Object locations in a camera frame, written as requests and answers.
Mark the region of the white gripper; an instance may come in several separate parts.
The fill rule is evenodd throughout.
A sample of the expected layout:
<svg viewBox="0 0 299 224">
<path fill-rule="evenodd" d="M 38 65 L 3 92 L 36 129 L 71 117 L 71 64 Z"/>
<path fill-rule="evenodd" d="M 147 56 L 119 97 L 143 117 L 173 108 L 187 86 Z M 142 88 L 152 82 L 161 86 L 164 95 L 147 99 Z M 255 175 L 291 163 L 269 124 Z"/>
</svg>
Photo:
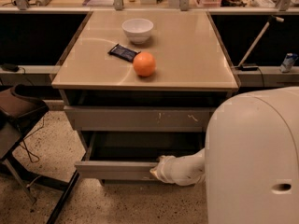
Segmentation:
<svg viewBox="0 0 299 224">
<path fill-rule="evenodd" d="M 152 176 L 164 183 L 177 184 L 177 179 L 175 176 L 175 164 L 178 158 L 175 156 L 160 156 L 158 164 L 150 169 L 149 172 Z"/>
</svg>

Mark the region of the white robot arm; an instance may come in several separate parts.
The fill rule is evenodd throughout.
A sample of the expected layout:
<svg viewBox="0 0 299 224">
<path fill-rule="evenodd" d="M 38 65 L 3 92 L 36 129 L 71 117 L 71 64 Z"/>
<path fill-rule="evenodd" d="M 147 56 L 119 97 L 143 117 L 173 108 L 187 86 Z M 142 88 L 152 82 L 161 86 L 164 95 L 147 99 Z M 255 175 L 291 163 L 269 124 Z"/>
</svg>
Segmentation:
<svg viewBox="0 0 299 224">
<path fill-rule="evenodd" d="M 299 88 L 252 91 L 212 115 L 205 148 L 162 156 L 164 183 L 206 183 L 208 224 L 299 224 Z"/>
</svg>

